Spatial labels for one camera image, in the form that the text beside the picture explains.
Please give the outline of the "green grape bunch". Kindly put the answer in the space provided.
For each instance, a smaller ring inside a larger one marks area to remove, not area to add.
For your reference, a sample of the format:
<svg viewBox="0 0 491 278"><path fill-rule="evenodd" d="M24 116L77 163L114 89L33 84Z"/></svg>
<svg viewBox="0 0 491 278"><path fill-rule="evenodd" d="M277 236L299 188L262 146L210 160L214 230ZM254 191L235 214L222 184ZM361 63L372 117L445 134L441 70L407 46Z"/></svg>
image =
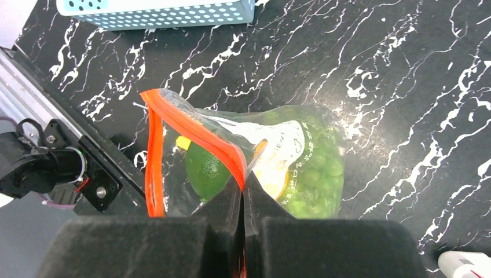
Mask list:
<svg viewBox="0 0 491 278"><path fill-rule="evenodd" d="M334 113L319 106L291 105L265 112L265 123L298 123L304 136L286 146L286 187L275 200L296 218L337 214L344 183L345 142Z"/></svg>

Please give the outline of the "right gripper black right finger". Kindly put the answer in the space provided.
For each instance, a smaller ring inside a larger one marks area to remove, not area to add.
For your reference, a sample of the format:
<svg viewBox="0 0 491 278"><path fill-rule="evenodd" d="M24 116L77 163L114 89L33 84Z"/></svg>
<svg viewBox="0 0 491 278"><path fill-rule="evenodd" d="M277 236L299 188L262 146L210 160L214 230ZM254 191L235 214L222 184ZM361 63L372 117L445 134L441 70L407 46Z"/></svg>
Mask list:
<svg viewBox="0 0 491 278"><path fill-rule="evenodd" d="M243 192L246 277L425 277L411 234L380 220L297 219L250 175Z"/></svg>

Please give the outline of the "clear zip top bag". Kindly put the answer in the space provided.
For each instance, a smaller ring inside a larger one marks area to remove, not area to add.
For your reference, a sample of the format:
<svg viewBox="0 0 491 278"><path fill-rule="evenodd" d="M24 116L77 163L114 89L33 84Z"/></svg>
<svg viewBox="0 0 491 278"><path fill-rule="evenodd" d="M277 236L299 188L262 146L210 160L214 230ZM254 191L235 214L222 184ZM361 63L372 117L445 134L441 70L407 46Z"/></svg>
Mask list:
<svg viewBox="0 0 491 278"><path fill-rule="evenodd" d="M181 149L175 141L177 137L184 136L208 150L226 166L231 173L229 179L234 179L241 190L244 190L249 175L256 176L252 168L256 161L255 149L260 141L267 140L269 147L285 152L286 146L293 143L295 138L304 138L298 123L267 125L267 111L236 113L196 108L178 93L164 88L142 92L141 98L149 116L144 190L147 211L151 217L162 217L168 212L170 194L166 188L170 184L163 175L166 136L171 137L171 149ZM187 151L183 152L186 171Z"/></svg>

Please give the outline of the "green avocado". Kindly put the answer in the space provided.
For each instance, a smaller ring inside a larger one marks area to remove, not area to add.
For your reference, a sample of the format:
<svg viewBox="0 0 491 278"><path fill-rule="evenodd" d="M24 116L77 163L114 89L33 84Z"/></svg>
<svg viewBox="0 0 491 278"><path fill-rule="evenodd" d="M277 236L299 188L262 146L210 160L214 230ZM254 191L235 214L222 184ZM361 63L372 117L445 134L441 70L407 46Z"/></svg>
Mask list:
<svg viewBox="0 0 491 278"><path fill-rule="evenodd" d="M219 159L194 142L186 152L185 167L190 185L202 202L218 194L231 176Z"/></svg>

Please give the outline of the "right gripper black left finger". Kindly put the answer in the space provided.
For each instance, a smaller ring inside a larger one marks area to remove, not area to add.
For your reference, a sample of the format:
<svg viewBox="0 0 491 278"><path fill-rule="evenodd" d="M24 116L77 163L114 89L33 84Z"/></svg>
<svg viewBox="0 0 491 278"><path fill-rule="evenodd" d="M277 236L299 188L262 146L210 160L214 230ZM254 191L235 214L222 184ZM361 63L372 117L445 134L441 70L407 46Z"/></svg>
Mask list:
<svg viewBox="0 0 491 278"><path fill-rule="evenodd" d="M242 192L230 178L188 217L80 217L49 248L38 277L240 277Z"/></svg>

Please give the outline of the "yellow lemon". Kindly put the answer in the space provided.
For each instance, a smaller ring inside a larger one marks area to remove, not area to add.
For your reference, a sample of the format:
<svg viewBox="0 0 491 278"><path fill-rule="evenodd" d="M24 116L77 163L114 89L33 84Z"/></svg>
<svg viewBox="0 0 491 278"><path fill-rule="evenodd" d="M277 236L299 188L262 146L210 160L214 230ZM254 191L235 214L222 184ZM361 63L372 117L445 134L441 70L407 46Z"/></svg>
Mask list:
<svg viewBox="0 0 491 278"><path fill-rule="evenodd" d="M254 158L256 161L252 171L262 189L277 200L286 187L288 156L279 148L269 147L267 140L262 140L255 149Z"/></svg>

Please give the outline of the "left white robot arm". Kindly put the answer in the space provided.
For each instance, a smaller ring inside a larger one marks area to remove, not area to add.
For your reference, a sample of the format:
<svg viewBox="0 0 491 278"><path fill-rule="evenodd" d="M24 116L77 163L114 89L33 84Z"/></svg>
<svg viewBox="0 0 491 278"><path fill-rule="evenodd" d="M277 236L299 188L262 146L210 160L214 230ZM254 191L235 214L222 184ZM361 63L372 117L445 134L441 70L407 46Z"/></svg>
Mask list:
<svg viewBox="0 0 491 278"><path fill-rule="evenodd" d="M108 155L58 119L42 127L27 118L1 133L1 194L7 197L34 193L49 207L81 210L88 203L103 213L122 188Z"/></svg>

